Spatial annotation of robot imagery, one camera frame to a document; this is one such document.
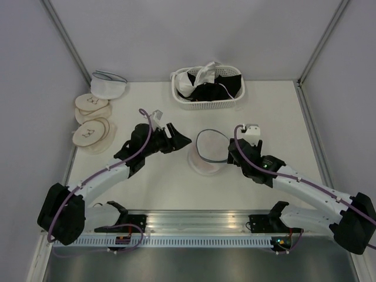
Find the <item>white mesh laundry bag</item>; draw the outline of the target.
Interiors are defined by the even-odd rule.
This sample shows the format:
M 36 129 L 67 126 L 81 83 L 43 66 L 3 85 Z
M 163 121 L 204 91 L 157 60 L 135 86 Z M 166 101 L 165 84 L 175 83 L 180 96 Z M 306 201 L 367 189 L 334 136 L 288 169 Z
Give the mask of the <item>white mesh laundry bag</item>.
M 187 155 L 188 164 L 198 174 L 212 176 L 227 164 L 230 139 L 216 129 L 200 131 Z

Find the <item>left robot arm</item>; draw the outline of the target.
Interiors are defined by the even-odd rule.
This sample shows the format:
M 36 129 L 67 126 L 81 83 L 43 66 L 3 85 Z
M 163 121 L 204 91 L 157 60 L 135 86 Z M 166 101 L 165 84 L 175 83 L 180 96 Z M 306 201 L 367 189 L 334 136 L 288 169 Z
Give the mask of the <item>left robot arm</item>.
M 84 231 L 90 214 L 104 219 L 117 233 L 127 229 L 127 210 L 116 202 L 91 207 L 90 204 L 116 184 L 135 175 L 155 153 L 168 154 L 191 144 L 191 139 L 168 123 L 152 128 L 141 123 L 135 126 L 130 139 L 114 155 L 109 164 L 77 184 L 52 185 L 46 195 L 37 224 L 47 231 L 48 242 L 59 241 L 67 246 Z

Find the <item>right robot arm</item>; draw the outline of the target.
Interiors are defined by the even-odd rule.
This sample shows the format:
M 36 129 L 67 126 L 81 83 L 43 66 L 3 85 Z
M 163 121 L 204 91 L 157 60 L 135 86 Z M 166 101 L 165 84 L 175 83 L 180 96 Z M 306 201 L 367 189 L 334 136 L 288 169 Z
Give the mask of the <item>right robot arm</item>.
M 268 214 L 268 225 L 275 232 L 287 227 L 327 234 L 350 253 L 361 255 L 375 233 L 375 208 L 361 192 L 355 196 L 303 178 L 284 161 L 261 155 L 262 143 L 252 146 L 244 139 L 230 139 L 229 164 L 257 184 L 288 193 L 312 206 L 298 209 L 278 202 Z

